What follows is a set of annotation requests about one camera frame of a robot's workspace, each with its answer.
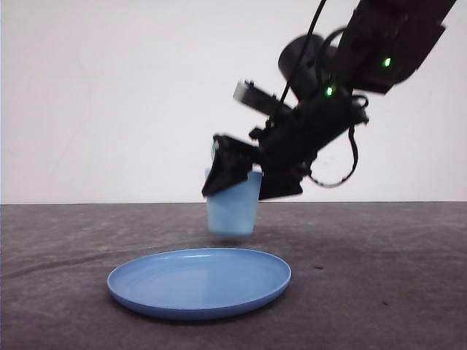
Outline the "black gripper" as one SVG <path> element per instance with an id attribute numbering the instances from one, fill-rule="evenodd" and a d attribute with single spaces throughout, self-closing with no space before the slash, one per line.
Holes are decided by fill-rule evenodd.
<path id="1" fill-rule="evenodd" d="M 204 197 L 247 180 L 252 167 L 263 172 L 259 200 L 299 195 L 303 177 L 313 182 L 312 163 L 318 152 L 347 133 L 352 152 L 347 181 L 358 164 L 355 126 L 366 124 L 368 98 L 339 86 L 324 86 L 305 98 L 289 114 L 268 119 L 264 128 L 254 128 L 249 137 L 257 146 L 227 135 L 213 136 L 215 157 L 201 193 Z"/>

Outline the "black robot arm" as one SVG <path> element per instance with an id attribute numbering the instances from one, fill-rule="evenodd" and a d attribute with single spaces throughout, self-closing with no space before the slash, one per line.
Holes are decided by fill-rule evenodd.
<path id="1" fill-rule="evenodd" d="M 234 98 L 268 119 L 250 131 L 251 144 L 214 136 L 211 170 L 202 188 L 214 195 L 260 166 L 260 199 L 300 194 L 317 153 L 342 133 L 367 123 L 366 92 L 387 93 L 419 69 L 444 32 L 452 1 L 360 1 L 349 23 L 327 37 L 294 39 L 278 66 L 298 103 L 288 106 L 252 82 Z"/>

